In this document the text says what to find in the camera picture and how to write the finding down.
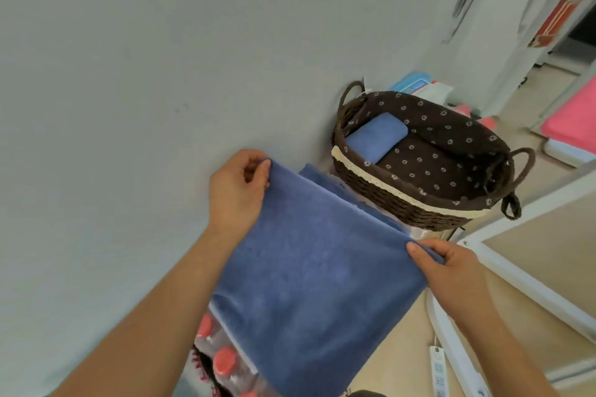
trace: red bottle cap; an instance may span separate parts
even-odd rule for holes
[[[213,318],[205,314],[198,326],[197,337],[207,337],[213,332]]]
[[[236,366],[236,358],[238,354],[236,350],[231,347],[224,347],[215,353],[213,357],[213,369],[215,373],[223,377],[228,377],[232,374],[234,366]]]

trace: hand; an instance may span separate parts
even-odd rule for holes
[[[232,235],[236,244],[240,243],[259,217],[270,167],[271,160],[264,152],[242,149],[213,173],[208,229]]]
[[[419,245],[407,245],[409,255],[426,276],[428,287],[459,329],[481,326],[499,317],[483,267],[472,250],[440,239],[419,242],[445,258],[444,265],[437,264]]]

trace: forearm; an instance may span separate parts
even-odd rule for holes
[[[209,228],[54,392],[169,397],[225,263],[239,240]]]
[[[476,353],[494,397],[558,396],[497,313],[460,329]]]

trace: wicker basket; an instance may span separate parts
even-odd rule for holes
[[[344,105],[354,87],[361,94]],[[353,190],[404,223],[433,231],[461,227],[500,200],[507,218],[521,216],[514,190],[534,165],[531,148],[511,152],[480,123],[416,96],[364,91],[361,81],[347,87],[332,136],[335,169]],[[380,162],[369,163],[345,138],[384,112],[408,124],[409,133]],[[528,161],[515,178],[513,157],[522,152]]]

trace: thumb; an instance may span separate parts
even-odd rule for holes
[[[263,160],[255,170],[255,175],[253,176],[253,180],[250,182],[250,185],[252,187],[256,187],[259,190],[264,190],[265,186],[267,185],[267,181],[269,180],[270,168],[271,159]]]
[[[429,278],[430,274],[436,270],[439,265],[430,257],[430,255],[422,249],[420,245],[413,242],[408,242],[406,245],[408,254],[416,262],[418,268],[422,270],[422,273]]]

